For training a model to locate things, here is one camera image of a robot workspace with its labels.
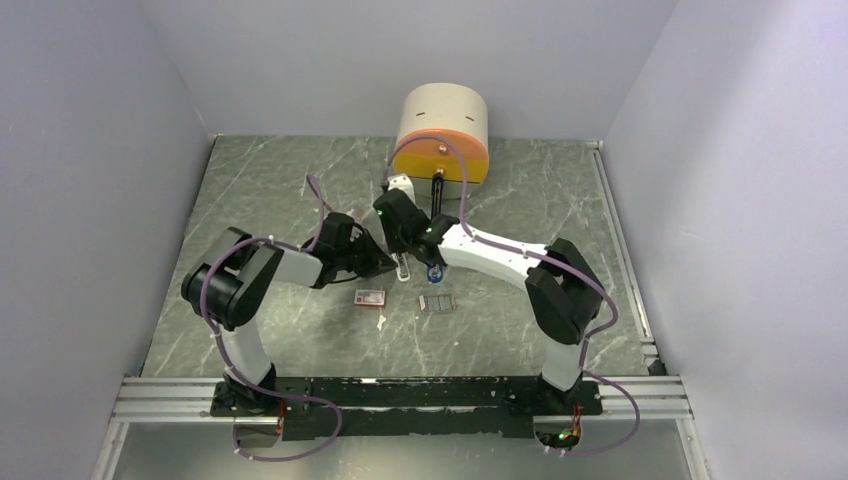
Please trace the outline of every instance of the gray marble tabletop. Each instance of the gray marble tabletop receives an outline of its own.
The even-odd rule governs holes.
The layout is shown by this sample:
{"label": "gray marble tabletop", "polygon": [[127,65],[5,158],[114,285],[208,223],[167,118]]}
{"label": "gray marble tabletop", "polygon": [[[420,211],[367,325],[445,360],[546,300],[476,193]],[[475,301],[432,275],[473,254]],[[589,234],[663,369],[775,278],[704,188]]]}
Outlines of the gray marble tabletop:
{"label": "gray marble tabletop", "polygon": [[[215,377],[223,363],[203,321],[180,298],[183,276],[229,226],[301,243],[318,221],[304,174],[321,181],[327,202],[360,219],[381,245],[371,208],[391,138],[220,136],[185,231],[182,250],[144,366],[144,376]],[[574,242],[617,302],[618,324],[593,338],[587,367],[600,374],[644,375],[639,333],[585,142],[490,142],[491,165],[468,200],[469,223],[532,243]],[[429,199],[419,198],[429,211]],[[445,201],[446,214],[458,201]],[[529,375],[541,369],[543,334],[525,293],[498,279],[448,268],[430,284],[410,261],[412,279],[394,273],[312,290],[275,282],[259,313],[265,350],[279,375]],[[387,292],[383,309],[353,305],[357,288]],[[451,293],[457,309],[422,314],[418,296]],[[601,309],[597,322],[606,321]]]}

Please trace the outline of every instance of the small box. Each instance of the small box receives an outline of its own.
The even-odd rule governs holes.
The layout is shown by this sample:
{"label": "small box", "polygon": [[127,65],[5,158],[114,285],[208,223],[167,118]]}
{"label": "small box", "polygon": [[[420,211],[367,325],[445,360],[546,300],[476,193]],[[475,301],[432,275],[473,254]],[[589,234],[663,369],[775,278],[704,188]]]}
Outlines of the small box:
{"label": "small box", "polygon": [[386,292],[383,290],[356,290],[353,304],[363,307],[383,307],[386,305]]}

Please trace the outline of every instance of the white wall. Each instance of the white wall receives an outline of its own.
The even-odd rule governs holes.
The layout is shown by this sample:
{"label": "white wall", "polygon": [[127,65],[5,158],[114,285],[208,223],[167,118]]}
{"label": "white wall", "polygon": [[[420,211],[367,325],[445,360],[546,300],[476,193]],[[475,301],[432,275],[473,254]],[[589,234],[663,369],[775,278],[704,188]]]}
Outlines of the white wall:
{"label": "white wall", "polygon": [[88,478],[210,141],[134,0],[0,11],[0,477]]}
{"label": "white wall", "polygon": [[848,5],[681,0],[606,138],[716,479],[848,474]]}
{"label": "white wall", "polygon": [[676,0],[142,0],[216,133],[396,135],[463,83],[490,132],[600,139]]}

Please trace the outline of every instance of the black mounting plate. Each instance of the black mounting plate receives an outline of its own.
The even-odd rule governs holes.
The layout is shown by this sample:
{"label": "black mounting plate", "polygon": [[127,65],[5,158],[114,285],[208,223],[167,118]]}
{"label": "black mounting plate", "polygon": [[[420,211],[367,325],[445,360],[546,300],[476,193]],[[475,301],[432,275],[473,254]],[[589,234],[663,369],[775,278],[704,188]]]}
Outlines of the black mounting plate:
{"label": "black mounting plate", "polygon": [[[499,377],[278,377],[276,390],[331,400],[343,410],[340,436],[501,433],[533,438],[533,417],[571,415],[575,403],[586,416],[603,413],[598,384],[580,381],[564,398],[538,376]],[[286,400],[286,440],[328,436],[336,424],[332,409]],[[277,416],[280,407],[248,410],[230,387],[215,388],[213,417]]]}

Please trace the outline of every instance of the purple cable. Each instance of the purple cable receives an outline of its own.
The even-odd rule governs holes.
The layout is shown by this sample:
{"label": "purple cable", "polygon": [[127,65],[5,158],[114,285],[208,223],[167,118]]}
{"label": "purple cable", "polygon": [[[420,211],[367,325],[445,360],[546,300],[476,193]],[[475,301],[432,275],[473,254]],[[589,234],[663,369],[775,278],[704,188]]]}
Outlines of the purple cable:
{"label": "purple cable", "polygon": [[601,381],[601,382],[603,382],[607,385],[610,385],[611,387],[613,387],[613,388],[619,390],[621,393],[623,393],[624,396],[627,397],[627,399],[633,405],[633,411],[636,414],[636,420],[633,422],[633,428],[627,433],[627,435],[625,435],[624,437],[622,437],[618,441],[613,442],[613,443],[611,443],[611,444],[609,444],[605,447],[595,448],[595,449],[587,450],[587,451],[583,451],[583,452],[569,452],[568,454],[569,455],[575,455],[575,456],[597,455],[597,454],[605,453],[605,452],[608,452],[608,451],[613,450],[615,448],[618,448],[621,445],[624,445],[627,441],[629,441],[631,438],[633,438],[634,435],[636,435],[636,432],[639,430],[639,425],[641,424],[639,406],[636,404],[636,400],[621,385],[613,382],[612,380],[601,377],[600,375],[595,375],[594,373],[583,368],[584,364],[586,363],[586,354],[589,351],[589,339],[592,338],[593,336],[597,335],[598,333],[601,333],[604,330],[612,327],[613,325],[616,324],[616,322],[618,322],[618,308],[615,306],[615,302],[613,301],[612,297],[610,297],[609,294],[606,292],[606,290],[604,290],[603,287],[598,285],[597,282],[595,282],[594,280],[589,278],[586,274],[584,274],[580,270],[577,270],[576,268],[572,267],[571,265],[568,265],[564,262],[561,262],[561,261],[559,261],[555,258],[551,258],[547,255],[542,255],[542,254],[539,254],[539,253],[536,253],[536,252],[524,252],[520,248],[513,247],[512,245],[506,245],[506,244],[503,244],[503,243],[500,243],[500,242],[497,242],[497,241],[494,241],[494,240],[490,240],[488,238],[479,236],[476,233],[474,233],[471,230],[471,227],[468,226],[468,222],[465,221],[465,199],[468,197],[468,168],[467,168],[466,163],[465,163],[465,157],[462,155],[462,153],[460,153],[458,148],[456,148],[451,142],[449,142],[448,140],[446,140],[442,137],[439,137],[439,136],[436,136],[436,135],[420,135],[420,136],[409,138],[409,139],[404,140],[403,142],[397,144],[395,146],[394,151],[392,152],[392,154],[389,156],[388,160],[386,161],[386,168],[383,169],[383,184],[384,185],[388,184],[389,169],[392,167],[392,163],[394,162],[397,154],[404,147],[409,145],[410,143],[417,142],[419,140],[435,140],[437,142],[441,142],[445,146],[447,146],[454,153],[454,155],[456,155],[456,158],[459,161],[459,165],[462,168],[462,196],[459,199],[459,224],[462,227],[462,229],[465,231],[465,233],[469,237],[471,237],[472,241],[478,241],[478,242],[480,242],[484,245],[499,248],[501,250],[506,250],[508,252],[516,253],[516,254],[519,254],[519,255],[527,255],[528,257],[532,257],[532,258],[535,258],[536,260],[547,262],[547,263],[549,263],[549,264],[551,264],[551,265],[553,265],[557,268],[560,268],[560,269],[574,275],[575,277],[579,278],[584,283],[586,283],[586,285],[588,285],[592,290],[597,292],[598,295],[600,295],[601,298],[604,299],[604,301],[607,303],[607,305],[609,305],[610,313],[612,314],[612,318],[610,318],[610,320],[607,323],[605,323],[605,324],[603,324],[599,327],[596,327],[596,328],[594,328],[594,329],[592,329],[592,330],[590,330],[586,333],[585,339],[583,340],[583,346],[580,349],[580,358],[578,360],[578,365],[580,366],[580,369],[583,370],[583,372],[587,376],[594,378],[598,381]]}
{"label": "purple cable", "polygon": [[[318,200],[321,202],[318,213],[318,228],[316,229],[314,236],[314,238],[317,238],[321,234],[321,225],[324,221],[325,206],[329,208],[329,205],[327,205],[327,203],[324,201],[324,195],[321,193],[321,186],[318,184],[318,180],[315,178],[315,176],[313,176],[312,174],[307,174],[306,180],[309,183],[309,188],[312,189],[313,192],[315,192],[315,196],[317,196]],[[218,257],[218,259],[215,260],[215,262],[213,262],[212,265],[209,266],[209,271],[206,274],[206,278],[203,280],[203,285],[201,285],[200,287],[200,315],[203,317],[203,321],[206,322],[206,325],[208,325],[209,328],[212,329],[213,336],[215,337],[215,345],[218,347],[218,353],[221,354],[221,358],[224,360],[224,365],[226,365],[227,369],[233,375],[233,377],[236,378],[236,380],[243,383],[244,385],[247,385],[249,388],[265,395],[280,398],[283,400],[298,400],[320,403],[332,408],[333,411],[336,412],[336,428],[333,430],[333,433],[330,435],[330,437],[324,441],[324,443],[318,445],[317,447],[311,450],[307,450],[306,452],[299,453],[297,455],[291,455],[288,457],[264,457],[261,455],[251,455],[245,452],[241,447],[239,447],[238,439],[236,438],[235,428],[233,429],[233,444],[236,447],[236,453],[241,455],[242,457],[250,460],[258,460],[261,462],[291,462],[294,460],[300,460],[301,458],[308,457],[329,447],[330,444],[338,438],[339,432],[342,429],[342,411],[335,403],[324,398],[312,397],[309,395],[293,395],[290,393],[276,392],[273,390],[262,388],[259,385],[256,385],[247,378],[245,378],[245,376],[238,370],[238,368],[233,365],[233,361],[230,358],[230,355],[227,353],[227,349],[224,346],[224,341],[221,338],[221,328],[209,316],[209,308],[207,306],[207,300],[209,296],[209,283],[212,281],[212,277],[215,275],[215,272],[217,272],[218,269],[221,268],[221,266],[224,264],[224,262],[227,261],[228,258],[230,258],[242,248],[247,247],[248,245],[252,245],[254,243],[268,243],[279,248],[286,248],[295,251],[299,250],[297,247],[289,245],[285,242],[280,242],[271,238],[262,237],[248,238],[233,245],[232,248],[224,252],[223,255]],[[302,251],[309,253],[312,251],[316,244],[317,242],[311,242],[310,245],[304,248]]]}

